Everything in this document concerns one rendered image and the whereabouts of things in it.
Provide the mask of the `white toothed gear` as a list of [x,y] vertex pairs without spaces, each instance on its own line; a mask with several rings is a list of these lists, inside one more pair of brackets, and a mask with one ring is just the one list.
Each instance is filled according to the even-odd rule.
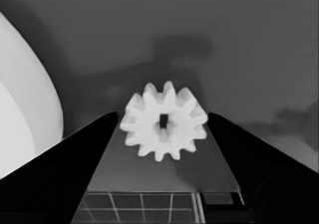
[[177,92],[172,81],[166,81],[159,92],[147,83],[144,92],[133,94],[125,107],[120,129],[127,133],[126,146],[139,146],[138,156],[155,155],[161,162],[166,154],[180,160],[180,152],[196,152],[194,142],[206,139],[203,125],[207,113],[190,89]]

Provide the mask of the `dark robot body block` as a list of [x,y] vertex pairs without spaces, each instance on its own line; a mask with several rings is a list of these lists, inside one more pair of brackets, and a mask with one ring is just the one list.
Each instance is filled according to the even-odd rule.
[[206,224],[255,224],[238,192],[203,192],[200,203]]

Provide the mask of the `large thick white disc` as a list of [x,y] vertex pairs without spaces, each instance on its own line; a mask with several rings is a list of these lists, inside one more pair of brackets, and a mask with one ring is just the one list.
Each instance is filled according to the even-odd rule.
[[0,179],[59,143],[63,121],[50,76],[0,12]]

